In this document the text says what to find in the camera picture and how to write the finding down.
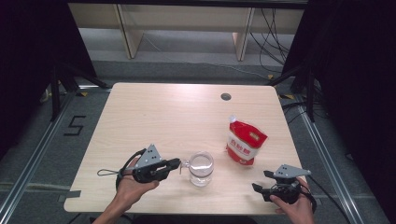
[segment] human hand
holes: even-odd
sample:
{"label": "human hand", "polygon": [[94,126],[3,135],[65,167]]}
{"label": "human hand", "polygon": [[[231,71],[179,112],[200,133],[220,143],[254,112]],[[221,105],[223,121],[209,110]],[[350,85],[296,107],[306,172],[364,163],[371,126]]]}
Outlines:
{"label": "human hand", "polygon": [[[134,166],[138,159],[133,159],[129,167]],[[154,180],[150,183],[141,184],[134,180],[131,176],[132,171],[124,173],[124,177],[119,183],[116,196],[108,205],[105,212],[93,223],[115,223],[116,220],[127,210],[129,210],[134,203],[137,203],[140,198],[149,190],[155,189],[160,185],[160,182]]]}
{"label": "human hand", "polygon": [[[308,184],[303,181],[300,177],[297,177],[297,180],[302,185],[302,190],[307,192]],[[282,199],[276,197],[275,195],[270,196],[271,201],[279,206],[276,209],[278,214],[286,214],[293,224],[313,224],[314,214],[312,212],[311,201],[303,195],[300,194],[298,196],[297,202],[294,204],[288,204],[282,201]]]}

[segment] clear glass mug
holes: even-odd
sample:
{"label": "clear glass mug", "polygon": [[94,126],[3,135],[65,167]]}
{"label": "clear glass mug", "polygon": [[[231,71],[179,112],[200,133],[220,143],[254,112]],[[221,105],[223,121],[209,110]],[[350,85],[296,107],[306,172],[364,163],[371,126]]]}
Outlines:
{"label": "clear glass mug", "polygon": [[214,161],[212,156],[205,151],[193,154],[188,161],[184,160],[181,168],[189,168],[190,182],[197,187],[204,187],[212,180]]}

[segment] floor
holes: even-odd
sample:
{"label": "floor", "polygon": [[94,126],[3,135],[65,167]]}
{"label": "floor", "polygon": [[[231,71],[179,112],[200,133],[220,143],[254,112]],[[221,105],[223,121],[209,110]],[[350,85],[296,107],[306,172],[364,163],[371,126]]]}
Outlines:
{"label": "floor", "polygon": [[[244,61],[238,62],[231,34],[146,31],[136,57],[129,60],[119,31],[80,29],[80,32],[99,78],[106,83],[196,81],[263,85],[270,78],[269,75],[279,76],[282,69],[283,58],[279,50],[268,47],[279,62],[268,53],[261,55],[261,49],[252,36],[249,37]],[[254,37],[263,43],[266,35],[254,34]],[[293,35],[278,36],[278,42],[286,49],[290,47],[292,39]],[[269,41],[276,45],[272,38]],[[179,74],[175,68],[185,70]],[[196,72],[195,68],[200,69],[201,73]],[[290,98],[291,82],[292,78],[276,86],[282,105],[304,99],[304,94]],[[85,80],[79,80],[78,83],[91,85]],[[2,217],[1,223],[90,223],[90,217],[98,216],[69,214],[63,210],[64,197],[109,94],[109,91],[96,89],[85,91],[89,93],[85,97],[81,94],[62,96],[65,112],[58,124],[49,122],[50,101],[40,106],[26,127],[21,142],[1,160],[0,197],[3,202],[16,199],[14,206],[9,208],[8,217]],[[83,121],[86,132],[79,138],[65,138],[64,133],[71,132],[69,120],[82,114],[86,116]],[[327,118],[325,107],[315,105],[315,117],[316,122],[311,123],[301,106],[285,109],[285,118],[303,167],[311,170],[320,185],[346,209],[349,223],[389,223],[375,196],[365,185],[359,169],[353,160],[346,157],[347,150],[331,120]],[[51,125],[57,125],[53,133],[49,133]],[[25,175],[30,176],[25,180],[26,187],[20,189],[19,194],[11,195],[14,184],[20,183]],[[328,195],[314,182],[308,183],[318,201],[316,222],[348,223]],[[290,223],[284,216],[253,218],[258,223]]]}

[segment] red and white bag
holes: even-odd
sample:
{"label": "red and white bag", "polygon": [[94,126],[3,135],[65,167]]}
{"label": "red and white bag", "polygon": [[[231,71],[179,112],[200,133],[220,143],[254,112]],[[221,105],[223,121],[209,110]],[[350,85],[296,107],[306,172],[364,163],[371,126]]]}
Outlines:
{"label": "red and white bag", "polygon": [[230,133],[227,151],[230,157],[242,165],[252,165],[268,136],[253,125],[230,116]]}

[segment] wooden table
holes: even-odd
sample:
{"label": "wooden table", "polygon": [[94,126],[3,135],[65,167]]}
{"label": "wooden table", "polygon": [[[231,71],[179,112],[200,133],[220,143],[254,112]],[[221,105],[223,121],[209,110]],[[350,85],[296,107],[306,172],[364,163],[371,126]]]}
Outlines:
{"label": "wooden table", "polygon": [[[229,93],[231,100],[221,99]],[[269,138],[246,167],[225,150],[229,120],[255,125]],[[137,214],[274,214],[276,206],[255,192],[275,184],[263,170],[282,163],[301,167],[276,91],[269,86],[118,83],[111,91],[93,133],[68,198],[68,212],[102,212],[116,193],[115,175],[98,176],[100,169],[119,170],[136,151],[154,144],[165,160],[188,159],[197,151],[214,158],[213,179],[204,188],[189,181],[188,169],[172,171],[155,190],[129,210]]]}

